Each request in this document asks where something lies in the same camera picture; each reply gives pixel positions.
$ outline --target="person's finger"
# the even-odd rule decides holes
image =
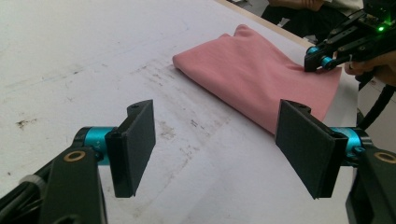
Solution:
[[[374,66],[371,66],[370,64],[367,64],[366,62],[351,62],[349,63],[348,68],[356,70],[356,71],[362,71],[362,72],[371,72],[374,69]]]
[[[363,70],[356,69],[353,66],[353,63],[345,63],[344,70],[346,71],[347,74],[353,75],[353,76],[359,76],[359,75],[362,75],[364,73]]]
[[[354,66],[358,69],[370,69],[379,65],[386,65],[396,63],[396,50],[381,54],[371,60],[355,63]]]
[[[303,7],[309,8],[309,6],[310,6],[310,2],[309,1],[310,0],[303,0]]]

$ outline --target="white tabletop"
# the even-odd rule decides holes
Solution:
[[[213,0],[0,1],[0,196],[80,128],[118,126],[153,99],[157,145],[136,197],[116,199],[100,167],[110,223],[347,223],[350,168],[313,200],[272,135],[172,65],[241,23],[303,63],[306,46],[252,18]],[[342,75],[326,124],[353,126],[356,103]]]

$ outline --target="folded pink towel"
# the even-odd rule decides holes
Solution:
[[[263,36],[239,25],[173,58],[174,66],[270,133],[276,131],[280,99],[312,108],[323,120],[337,90],[341,69],[306,73]]]

